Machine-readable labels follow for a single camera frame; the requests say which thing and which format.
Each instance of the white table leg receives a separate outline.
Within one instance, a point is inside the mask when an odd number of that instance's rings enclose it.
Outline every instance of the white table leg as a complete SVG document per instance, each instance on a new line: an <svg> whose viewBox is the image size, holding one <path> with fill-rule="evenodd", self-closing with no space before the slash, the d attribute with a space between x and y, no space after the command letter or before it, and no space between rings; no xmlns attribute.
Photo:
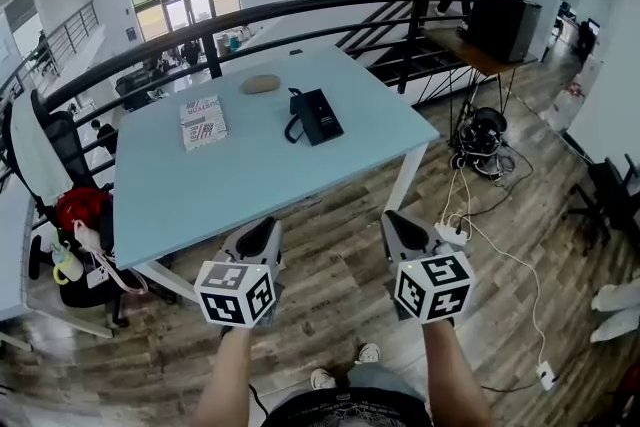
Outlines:
<svg viewBox="0 0 640 427"><path fill-rule="evenodd" d="M30 343L25 343L22 340L18 340L17 338L14 338L13 336L9 336L2 332L0 332L0 343L1 342L5 342L5 343L8 343L9 345L13 345L14 347L17 347L18 349L23 351L27 351L27 352L33 351L33 347L31 347Z"/></svg>
<svg viewBox="0 0 640 427"><path fill-rule="evenodd" d="M402 200L409 190L409 186L413 181L413 177L416 175L416 171L418 171L418 168L420 167L422 157L424 157L424 153L427 151L428 146L428 144L418 146L415 150L411 150L405 155L404 162L400 168L400 173L398 174L396 183L393 185L393 189L391 190L391 196L389 196L387 206L384 207L385 212L387 210L398 210L400 208Z"/></svg>
<svg viewBox="0 0 640 427"><path fill-rule="evenodd" d="M92 324L91 322L79 319L77 317L74 317L73 315L69 315L67 312L52 308L48 304L43 303L42 301L39 301L37 299L29 299L28 306L32 311L39 313L40 315L43 315L45 317L58 319L65 324L69 324L74 329L78 329L80 331L84 331L101 338L113 338L113 330L107 329L103 326L98 326L97 324Z"/></svg>
<svg viewBox="0 0 640 427"><path fill-rule="evenodd" d="M172 292L175 292L182 297L198 302L196 293L193 291L193 285L187 280L182 279L176 273L171 272L164 265L158 262L147 262L140 265L136 265L135 269L144 274L147 278L155 281L156 283L168 288Z"/></svg>

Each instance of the white extension cord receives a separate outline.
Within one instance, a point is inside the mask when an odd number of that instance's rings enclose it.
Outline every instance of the white extension cord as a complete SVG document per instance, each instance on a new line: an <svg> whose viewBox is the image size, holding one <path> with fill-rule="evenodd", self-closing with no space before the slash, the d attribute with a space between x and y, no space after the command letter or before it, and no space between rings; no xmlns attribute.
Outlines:
<svg viewBox="0 0 640 427"><path fill-rule="evenodd" d="M467 197L468 197L468 202L467 202L467 215L463 216L460 214L451 214L448 219L447 219L447 224L444 224L444 218L447 214L447 208L449 208L449 203L451 202L451 192L453 190L453 184L455 182L455 179L458 175L458 171L460 171L460 174L462 175L462 179L464 181L464 185L465 188L467 189ZM449 196L447 197L447 204L444 207L444 211L442 212L442 217L440 219L440 225L444 226L444 229L449 229L449 230L455 230L455 228L453 226L451 226L451 218L453 217L457 217L459 219L464 219L467 221L467 223L469 224L469 238L467 239L467 241L471 240L471 235L473 233L473 228L476 229L476 232L478 232L488 243L489 245L496 251L496 253L501 254L503 256L507 256L509 258L511 258L512 260L518 262L520 265L524 265L526 268L528 268L532 273L533 273L533 277L536 280L536 299L533 303L533 309L531 312L531 320L533 321L533 327L536 329L536 331L540 334L541 338L542 338L542 346L540 347L540 352L538 353L538 367L536 369L536 372L538 374L538 377L540 378L543 387L545 388L545 390L549 390L551 389L551 387L553 386L553 374L551 371L551 367L549 366L549 364L546 361L542 361L542 353L544 352L544 348L545 345L547 343L547 338L544 334L544 332L542 331L542 329L540 329L540 326L538 325L538 321L536 320L536 308L538 306L538 302L540 301L540 279L538 278L538 273L536 272L535 268L531 265L528 264L527 262L524 262L522 260L520 260L519 258L506 253L505 251L500 251L495 244L491 241L491 239L489 237L487 237L484 232L478 228L472 221L471 221L471 193L469 192L469 186L467 184L467 180L464 176L464 172L462 171L462 169L457 169L455 171L455 173L453 174L453 179L451 180L451 186L449 187Z"/></svg>

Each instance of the book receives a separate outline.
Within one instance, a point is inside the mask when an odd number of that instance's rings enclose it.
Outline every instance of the book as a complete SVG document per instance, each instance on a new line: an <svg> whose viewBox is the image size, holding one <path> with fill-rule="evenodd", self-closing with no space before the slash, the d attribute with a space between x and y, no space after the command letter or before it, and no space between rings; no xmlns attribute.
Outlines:
<svg viewBox="0 0 640 427"><path fill-rule="evenodd" d="M181 105L180 127L187 151L227 137L227 125L218 95Z"/></svg>

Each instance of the desk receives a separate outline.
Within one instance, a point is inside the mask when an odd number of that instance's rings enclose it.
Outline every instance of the desk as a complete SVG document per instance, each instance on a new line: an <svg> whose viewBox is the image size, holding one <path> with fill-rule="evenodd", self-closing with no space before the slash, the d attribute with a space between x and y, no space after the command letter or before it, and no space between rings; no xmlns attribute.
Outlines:
<svg viewBox="0 0 640 427"><path fill-rule="evenodd" d="M34 201L29 191L17 177L9 178L7 188L0 194L0 321L33 311L61 320L75 329L113 338L111 329L75 318L27 296L33 211ZM0 333L0 341L31 350L29 344L3 333Z"/></svg>
<svg viewBox="0 0 640 427"><path fill-rule="evenodd" d="M425 31L425 34L434 43L437 43L441 47L444 47L447 50L451 51L458 59L465 62L474 70L474 72L469 77L467 97L462 104L460 115L458 116L458 122L456 123L455 127L453 126L452 114L450 141L453 141L453 136L455 133L457 133L460 123L466 115L467 107L473 104L473 100L475 99L478 87L482 83L482 81L479 80L481 75L483 75L485 79L494 76L498 79L498 90L500 92L500 113L504 114L505 110L507 109L509 97L511 96L511 89L513 87L513 79L515 78L516 70L521 66L537 61L536 57L533 54L527 54L527 56L522 61L518 61L515 63L503 63L497 61L490 55L480 50L475 45L472 45L471 43L463 40L460 37L460 33L457 29L432 29ZM509 83L509 88L507 89L507 97L503 103L502 74L510 71L512 72L511 82Z"/></svg>
<svg viewBox="0 0 640 427"><path fill-rule="evenodd" d="M272 73L276 91L244 95L249 77ZM344 135L316 147L289 143L288 88L322 88ZM229 135L184 149L180 106L217 94ZM114 191L116 265L135 267L196 300L193 286L154 260L268 215L406 155L386 209L398 209L437 131L361 65L331 47L180 91L126 116Z"/></svg>

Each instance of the beige oval object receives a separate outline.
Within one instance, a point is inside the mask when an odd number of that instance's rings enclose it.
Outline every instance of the beige oval object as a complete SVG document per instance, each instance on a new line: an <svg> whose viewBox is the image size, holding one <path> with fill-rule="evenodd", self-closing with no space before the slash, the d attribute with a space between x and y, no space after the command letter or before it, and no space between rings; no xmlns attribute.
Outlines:
<svg viewBox="0 0 640 427"><path fill-rule="evenodd" d="M280 77L277 75L256 75L245 80L240 86L242 92L247 95L255 95L257 93L266 93L280 87Z"/></svg>

